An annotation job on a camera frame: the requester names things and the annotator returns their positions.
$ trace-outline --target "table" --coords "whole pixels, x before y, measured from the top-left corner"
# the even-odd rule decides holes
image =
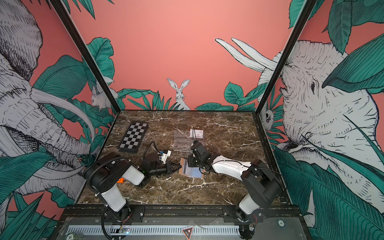
[[[118,151],[118,145],[131,121],[149,123],[137,154]],[[210,152],[239,161],[260,159],[267,164],[254,115],[245,112],[122,111],[100,157],[118,152],[140,165],[145,148],[151,141],[155,141],[160,150],[171,150],[168,160],[177,163],[182,157],[187,159],[188,153],[173,151],[174,131],[189,131],[193,127],[204,130],[204,145]],[[204,179],[192,179],[175,172],[167,177],[152,176],[144,188],[134,186],[128,181],[118,184],[118,187],[130,204],[237,205],[248,193],[240,180],[214,173],[206,175]],[[85,187],[78,203],[97,204],[100,201]],[[273,205],[279,204],[276,198]]]

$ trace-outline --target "elephant eye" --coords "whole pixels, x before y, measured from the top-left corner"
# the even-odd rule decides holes
[[[312,92],[314,94],[314,82],[311,83],[311,89],[312,89]]]

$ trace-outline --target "triangular sticker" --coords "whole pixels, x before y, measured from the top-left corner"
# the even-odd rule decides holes
[[[184,233],[185,237],[186,237],[188,240],[190,240],[190,238],[191,238],[192,230],[193,230],[193,227],[191,227],[191,228],[187,228],[187,229],[183,229],[183,233]]]

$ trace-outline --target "screw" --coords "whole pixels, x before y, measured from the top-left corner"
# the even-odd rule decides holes
[[[283,220],[278,220],[277,223],[280,227],[283,227],[285,225]]]

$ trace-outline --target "rabbit face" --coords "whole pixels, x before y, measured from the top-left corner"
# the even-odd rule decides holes
[[[176,84],[173,80],[171,80],[171,79],[169,79],[169,78],[167,78],[167,80],[168,80],[168,82],[169,82],[169,85],[170,85],[173,89],[176,90],[176,99],[183,99],[183,98],[184,98],[183,88],[185,88],[185,87],[189,84],[189,82],[190,82],[189,79],[184,80],[184,81],[182,82],[180,88],[177,87],[177,84]]]

